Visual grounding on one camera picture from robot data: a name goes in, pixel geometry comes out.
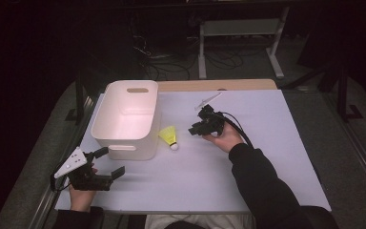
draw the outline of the white table surface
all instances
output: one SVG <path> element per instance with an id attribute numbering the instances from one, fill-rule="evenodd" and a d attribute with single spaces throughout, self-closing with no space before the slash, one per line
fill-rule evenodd
<path id="1" fill-rule="evenodd" d="M 170 150 L 159 138 L 156 156 L 151 160 L 111 160 L 107 156 L 94 160 L 99 174 L 109 175 L 121 166 L 126 166 L 126 174 L 110 191 L 98 192 L 92 205 L 127 214 L 249 212 L 237 190 L 228 154 L 188 131 L 200 121 L 194 107 L 216 93 L 159 93 L 160 129 L 176 127 L 178 151 Z M 238 119 L 255 148 L 272 162 L 301 205 L 331 211 L 280 90 L 225 91 L 210 105 L 216 112 Z M 97 108 L 80 146 L 86 153 L 100 149 L 91 135 Z M 62 191 L 55 209 L 70 209 L 68 189 Z"/>

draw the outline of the badminton shuttlecock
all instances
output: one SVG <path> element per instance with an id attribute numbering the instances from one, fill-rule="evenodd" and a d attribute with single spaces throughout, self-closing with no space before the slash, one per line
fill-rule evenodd
<path id="1" fill-rule="evenodd" d="M 174 126 L 169 126 L 159 132 L 159 136 L 171 146 L 172 150 L 177 150 L 179 146 L 176 143 L 176 129 Z"/>

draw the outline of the gray floor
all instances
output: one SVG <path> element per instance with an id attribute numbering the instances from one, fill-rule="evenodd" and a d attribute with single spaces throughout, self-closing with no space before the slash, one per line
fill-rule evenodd
<path id="1" fill-rule="evenodd" d="M 310 71 L 296 65 L 304 42 L 305 40 L 301 38 L 284 38 L 280 43 L 277 59 L 285 74 L 285 77 L 280 80 L 275 78 L 267 55 L 261 50 L 261 46 L 244 48 L 240 53 L 243 56 L 239 58 L 237 55 L 230 56 L 232 53 L 237 54 L 232 48 L 219 47 L 216 44 L 219 47 L 218 50 L 222 52 L 212 52 L 212 49 L 208 48 L 207 54 L 223 64 L 218 65 L 218 62 L 212 62 L 210 59 L 206 61 L 208 79 L 271 78 L 278 86 L 285 85 Z M 157 60 L 157 63 L 161 62 L 165 63 L 167 60 Z M 173 63 L 190 68 L 185 70 L 173 65 L 155 65 L 167 69 L 168 72 L 158 69 L 160 71 L 158 74 L 155 68 L 151 68 L 149 78 L 198 79 L 195 54 L 191 55 L 187 61 Z M 345 131 L 352 129 L 366 150 L 366 94 L 358 84 L 349 80 L 348 102 L 357 105 L 364 118 L 351 120 L 348 125 L 345 125 L 334 112 L 336 89 L 329 94 L 322 94 L 316 90 L 318 80 L 319 77 L 310 80 L 299 87 L 299 90 L 284 91 L 284 95 L 309 157 L 319 172 L 322 186 L 338 225 L 341 229 L 366 228 L 366 169 L 359 160 L 354 142 Z M 73 122 L 65 121 L 68 110 L 74 107 L 74 87 L 70 85 L 53 110 L 30 155 L 24 173 L 16 182 L 2 210 L 0 228 L 8 228 L 8 221 L 12 222 L 10 228 L 33 228 L 30 227 L 31 220 L 35 216 L 36 209 L 39 209 L 39 200 L 48 185 L 47 182 L 42 183 L 40 180 L 46 179 L 51 173 L 55 163 L 59 161 L 59 155 L 63 154 L 63 149 L 69 145 L 72 133 L 77 129 Z M 39 162 L 41 159 L 47 161 L 43 168 L 42 163 Z M 30 176 L 30 171 L 36 170 L 40 171 L 39 174 Z M 44 228 L 51 228 L 55 216 L 55 211 L 51 211 Z M 103 228 L 115 228 L 119 219 L 120 216 L 107 212 Z M 126 228 L 127 221 L 128 218 L 124 217 L 120 228 Z"/>

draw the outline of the dark background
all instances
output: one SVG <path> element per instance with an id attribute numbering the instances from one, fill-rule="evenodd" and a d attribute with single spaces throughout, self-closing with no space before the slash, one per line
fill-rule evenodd
<path id="1" fill-rule="evenodd" d="M 114 80 L 145 76 L 132 48 L 132 15 L 59 10 L 75 2 L 83 6 L 88 1 L 0 1 L 0 210 L 55 102 L 78 76 L 89 94 Z M 136 28 L 154 45 L 184 44 L 182 37 L 193 28 L 188 24 L 191 13 L 168 18 L 170 32 L 160 37 L 155 34 L 164 30 L 156 25 L 170 15 L 151 13 L 133 17 L 146 22 Z M 197 15 L 215 16 L 204 11 Z M 366 4 L 292 8 L 285 33 L 311 35 L 299 61 L 311 68 L 338 50 L 346 53 L 349 75 L 366 89 Z"/>

